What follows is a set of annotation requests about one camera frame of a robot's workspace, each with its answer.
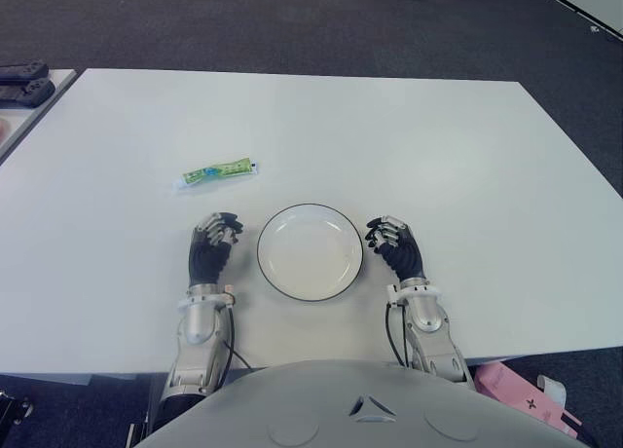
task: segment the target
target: robot finger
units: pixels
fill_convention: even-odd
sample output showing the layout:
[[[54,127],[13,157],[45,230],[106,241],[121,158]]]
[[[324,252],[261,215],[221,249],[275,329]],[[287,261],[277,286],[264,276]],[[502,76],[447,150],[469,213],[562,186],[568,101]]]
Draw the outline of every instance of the robot finger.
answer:
[[[204,243],[206,241],[207,235],[205,231],[200,231],[199,226],[193,229],[193,236],[191,238],[192,244]]]
[[[381,224],[381,218],[380,217],[375,217],[373,220],[371,220],[368,224],[366,224],[366,227],[369,227],[372,231],[375,230],[375,228]]]
[[[390,239],[390,238],[384,236],[379,231],[374,233],[374,243],[375,243],[375,246],[378,247],[378,248],[380,248],[384,244],[388,244],[388,245],[393,246],[393,247],[397,247],[398,246],[398,243],[395,240]]]
[[[197,225],[197,230],[207,231],[210,227],[219,222],[222,222],[221,214],[219,212],[213,212]]]
[[[368,231],[368,234],[366,234],[366,237],[364,238],[366,241],[373,241],[374,240],[374,233],[377,232],[377,228],[373,228],[370,229],[370,231]]]
[[[405,227],[407,227],[407,224],[404,221],[401,221],[400,219],[393,216],[383,216],[381,218],[381,222],[383,224],[391,224],[396,229],[404,229]]]
[[[231,227],[226,227],[223,230],[223,236],[221,237],[219,243],[228,243],[229,245],[233,245],[236,243],[238,239],[236,239],[236,232]]]
[[[225,222],[225,224],[234,229],[237,234],[240,234],[242,232],[243,226],[241,222],[237,221],[238,216],[236,214],[233,214],[232,212],[221,212],[220,214],[223,222]]]
[[[371,230],[368,235],[366,236],[366,240],[368,241],[368,246],[370,248],[374,248],[374,252],[377,253],[377,247],[383,243],[385,241],[385,239],[383,238],[383,236],[381,236],[377,231],[375,231],[374,229]]]
[[[398,237],[398,233],[392,229],[381,229],[378,232],[380,232],[381,235],[389,241],[398,242],[400,239]]]
[[[225,239],[225,232],[231,229],[229,227],[226,227],[224,230],[218,230],[215,231],[212,235],[210,235],[209,237],[207,237],[207,240],[209,241],[211,246],[216,246],[218,245],[220,242],[223,241],[223,239]]]
[[[379,227],[377,229],[381,231],[391,232],[393,234],[398,234],[398,230],[399,230],[398,227],[391,224],[390,222],[382,222],[381,224],[379,224]]]
[[[213,238],[216,234],[223,231],[223,229],[225,229],[226,227],[228,226],[225,224],[225,222],[219,219],[215,222],[212,222],[209,226],[204,228],[203,231],[209,238]]]

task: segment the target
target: black controller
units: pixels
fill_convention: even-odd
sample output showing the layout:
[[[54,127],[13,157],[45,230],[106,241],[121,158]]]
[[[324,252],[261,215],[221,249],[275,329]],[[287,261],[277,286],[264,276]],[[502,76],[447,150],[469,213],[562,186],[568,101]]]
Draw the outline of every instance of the black controller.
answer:
[[[0,108],[38,107],[55,93],[55,84],[40,78],[27,84],[0,85]]]
[[[30,63],[0,66],[0,84],[28,83],[29,81],[46,78],[50,68],[41,60]]]

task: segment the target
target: wire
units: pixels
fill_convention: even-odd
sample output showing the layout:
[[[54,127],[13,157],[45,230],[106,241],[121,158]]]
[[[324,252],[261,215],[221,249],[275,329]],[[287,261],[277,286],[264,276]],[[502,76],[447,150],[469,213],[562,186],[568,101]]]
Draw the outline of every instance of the wire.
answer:
[[[405,327],[405,306],[401,305],[402,308],[402,347],[405,352],[405,366],[409,368],[409,356],[407,355],[407,329]]]
[[[393,354],[396,356],[398,363],[404,367],[405,363],[402,361],[402,358],[400,358],[400,354],[398,353],[396,346],[393,344],[393,339],[391,338],[391,331],[389,331],[389,308],[390,306],[389,304],[387,304],[387,306],[385,307],[385,333],[387,333],[387,339],[389,340],[389,345],[391,346],[391,349],[393,350]]]
[[[253,367],[251,367],[251,365],[249,365],[249,362],[247,362],[247,361],[244,359],[244,357],[243,357],[242,355],[240,355],[240,354],[239,354],[239,353],[238,353],[235,349],[231,349],[231,348],[230,348],[230,345],[229,345],[229,344],[227,344],[225,341],[223,341],[223,345],[224,345],[227,349],[229,349],[230,351],[232,351],[232,352],[234,353],[234,355],[238,358],[238,360],[239,360],[240,362],[242,362],[246,368],[248,368],[248,369],[249,369],[249,370],[251,370],[252,372],[254,371],[254,370],[253,370]]]
[[[225,379],[227,378],[227,374],[230,371],[230,366],[232,365],[232,356],[234,355],[234,345],[236,344],[236,327],[234,326],[234,313],[232,312],[232,308],[228,307],[228,312],[230,313],[230,345],[228,346],[230,352],[227,355],[227,363],[225,363],[225,368],[223,369],[223,374],[221,375],[221,380],[216,385],[216,390],[220,390],[225,384]]]
[[[618,36],[620,36],[622,31],[623,31],[623,27],[621,29],[619,29],[618,31],[614,31],[614,32],[616,32],[616,34]],[[604,29],[604,33],[605,33],[605,39],[607,40],[607,42],[618,42],[618,43],[621,43],[621,38],[620,37],[614,36],[614,34],[612,34],[611,32],[607,31],[606,29]]]

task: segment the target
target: black cable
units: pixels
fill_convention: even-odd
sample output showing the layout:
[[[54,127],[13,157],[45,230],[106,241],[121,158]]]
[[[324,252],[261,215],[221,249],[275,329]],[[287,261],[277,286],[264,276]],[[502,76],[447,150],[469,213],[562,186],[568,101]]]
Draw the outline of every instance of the black cable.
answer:
[[[621,32],[623,31],[623,28],[619,29],[618,31],[615,31],[617,34],[621,34]],[[607,42],[618,42],[620,44],[623,44],[623,42],[621,42],[620,38],[617,38],[615,36],[613,36],[611,33],[608,33],[607,29],[604,30],[604,34],[605,34],[605,39],[607,40]]]
[[[239,354],[239,353],[238,353],[235,349],[230,348],[230,345],[229,345],[229,344],[227,344],[225,341],[223,341],[223,345],[224,345],[227,349],[229,349],[230,351],[232,351],[232,352],[234,353],[234,355],[238,358],[238,360],[239,360],[240,362],[242,362],[246,368],[248,368],[248,369],[249,369],[249,370],[251,370],[252,372],[254,371],[254,370],[253,370],[253,367],[251,367],[251,365],[249,365],[249,362],[247,362],[247,361],[244,359],[244,357],[243,357],[242,355],[240,355],[240,354]]]
[[[577,432],[577,439],[582,443],[593,448],[600,448],[597,439],[586,429],[585,426],[579,425],[574,419],[563,413],[561,420],[567,424],[573,431]]]
[[[230,345],[228,346],[230,353],[227,356],[227,363],[225,363],[225,368],[223,369],[223,373],[221,375],[221,380],[216,385],[215,391],[220,390],[225,384],[225,379],[227,378],[227,374],[230,371],[230,366],[232,365],[232,357],[234,356],[234,345],[236,344],[236,328],[234,327],[234,314],[232,313],[232,309],[228,308],[228,312],[230,313]]]
[[[389,308],[390,306],[389,304],[387,304],[385,308],[385,333],[387,333],[387,339],[389,340],[389,345],[391,346],[391,349],[393,350],[393,354],[396,356],[398,363],[404,367],[405,363],[402,361],[402,358],[400,358],[400,354],[398,353],[396,346],[393,344],[393,339],[391,338],[391,331],[389,331]]]
[[[409,368],[409,356],[407,355],[407,329],[405,327],[405,306],[401,305],[402,309],[402,347],[405,352],[405,366]]]

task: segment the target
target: robotic arm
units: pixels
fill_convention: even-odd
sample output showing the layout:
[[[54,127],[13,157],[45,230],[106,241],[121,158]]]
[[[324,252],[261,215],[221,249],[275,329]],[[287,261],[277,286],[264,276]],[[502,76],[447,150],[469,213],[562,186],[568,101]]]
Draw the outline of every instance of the robotic arm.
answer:
[[[385,329],[398,362],[474,389],[465,360],[450,337],[448,315],[437,302],[439,292],[424,275],[420,250],[411,229],[391,216],[373,219],[368,227],[368,246],[382,256],[400,280],[399,289],[393,284],[387,287],[385,313]],[[405,349],[404,361],[393,344],[388,326],[389,311],[398,308],[402,308],[403,331],[412,348],[411,357]]]
[[[177,330],[178,354],[166,379],[153,430],[186,412],[225,383],[234,351],[231,287],[217,282],[242,224],[229,212],[216,212],[193,230],[184,314]]]

